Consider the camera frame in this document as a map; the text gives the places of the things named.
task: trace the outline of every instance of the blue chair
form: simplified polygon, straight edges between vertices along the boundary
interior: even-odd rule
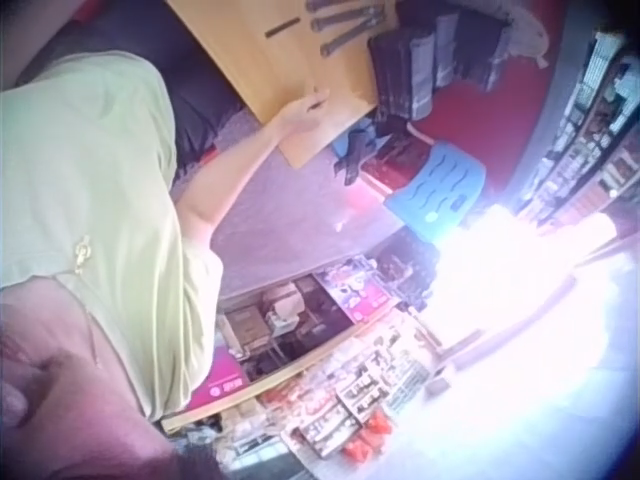
[[[482,163],[459,148],[436,142],[429,160],[384,204],[422,240],[437,243],[476,202],[486,178]]]

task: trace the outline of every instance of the wooden board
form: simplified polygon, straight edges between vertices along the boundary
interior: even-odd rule
[[[289,365],[278,370],[272,375],[258,380],[255,383],[252,383],[247,388],[216,402],[204,405],[200,408],[196,408],[188,412],[177,413],[175,415],[163,418],[160,421],[160,424],[162,425],[162,428],[165,432],[173,433],[185,425],[209,417],[218,412],[238,405],[239,403],[242,403],[246,400],[254,398],[261,393],[264,393],[267,390],[276,387],[285,380],[290,379],[294,375],[297,375],[298,373],[311,367],[315,363],[330,355],[331,352],[333,352],[342,343],[352,338],[354,335],[364,331],[366,328],[367,325],[364,324],[354,325],[344,332],[340,333],[336,337],[332,338],[327,343],[319,346],[318,348],[299,358],[295,362],[290,363]]]
[[[359,0],[322,9],[318,15],[385,3],[387,20],[372,32],[396,24],[395,0]],[[304,0],[169,0],[169,4],[262,123],[304,93],[309,84],[331,89],[326,118],[312,133],[287,139],[280,148],[301,167],[376,104],[366,42],[361,35],[329,58],[320,45],[361,20],[315,33]],[[300,22],[267,39],[265,32],[299,17]]]

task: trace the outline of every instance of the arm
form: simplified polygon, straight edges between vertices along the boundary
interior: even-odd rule
[[[252,136],[205,165],[176,204],[182,235],[209,247],[211,236],[249,179],[280,141],[320,122],[328,92],[309,95],[283,108]]]

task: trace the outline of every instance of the bright light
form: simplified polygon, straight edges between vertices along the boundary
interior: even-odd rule
[[[508,210],[493,206],[469,230],[456,229],[440,244],[425,320],[445,344],[457,343],[477,328],[522,321],[585,255],[615,234],[613,222],[596,214],[539,237]]]

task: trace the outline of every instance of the light green shirt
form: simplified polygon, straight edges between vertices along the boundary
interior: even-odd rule
[[[1,287],[56,278],[106,333],[147,417],[181,409],[211,367],[222,263],[181,237],[160,74],[119,52],[67,57],[0,101]]]

